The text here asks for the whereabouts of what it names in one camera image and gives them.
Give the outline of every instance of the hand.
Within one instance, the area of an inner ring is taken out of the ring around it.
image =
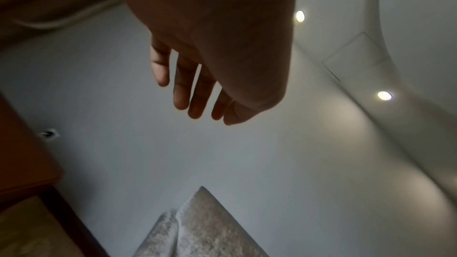
[[[213,119],[242,123],[278,104],[286,90],[295,0],[126,0],[152,33],[151,65],[170,82],[171,49],[179,53],[173,102],[202,114],[218,81]],[[198,64],[202,65],[191,97]]]

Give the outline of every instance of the ceiling light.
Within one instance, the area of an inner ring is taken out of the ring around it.
[[[382,100],[391,100],[392,99],[392,95],[386,91],[380,91],[378,93],[378,98],[382,99]]]
[[[305,13],[301,10],[297,11],[295,13],[295,18],[297,19],[298,22],[304,22],[305,21]]]

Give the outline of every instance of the ceiling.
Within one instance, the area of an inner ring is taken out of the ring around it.
[[[457,2],[297,0],[296,8],[306,15],[294,34],[303,51],[457,200]]]

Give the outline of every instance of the white wall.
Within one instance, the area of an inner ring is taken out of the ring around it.
[[[271,256],[457,255],[453,205],[295,46],[284,101],[229,128],[173,108],[123,6],[0,64],[0,89],[30,126],[61,133],[59,190],[112,257],[131,256],[200,185]]]

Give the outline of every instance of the finger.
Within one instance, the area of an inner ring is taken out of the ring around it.
[[[154,36],[151,37],[151,67],[161,87],[166,87],[170,83],[170,53],[170,47]]]
[[[175,87],[173,89],[173,104],[177,109],[189,107],[192,83],[199,64],[184,57],[181,53],[176,62]]]
[[[192,119],[198,119],[203,114],[208,99],[211,96],[216,80],[209,70],[202,65],[199,79],[195,85],[194,95],[190,102],[188,115]]]
[[[255,115],[260,113],[259,111],[250,109],[234,101],[232,102],[224,114],[224,124],[227,126],[236,125],[243,123]]]
[[[220,120],[232,101],[232,98],[222,89],[219,93],[218,100],[216,100],[216,103],[214,104],[211,117],[214,120]]]

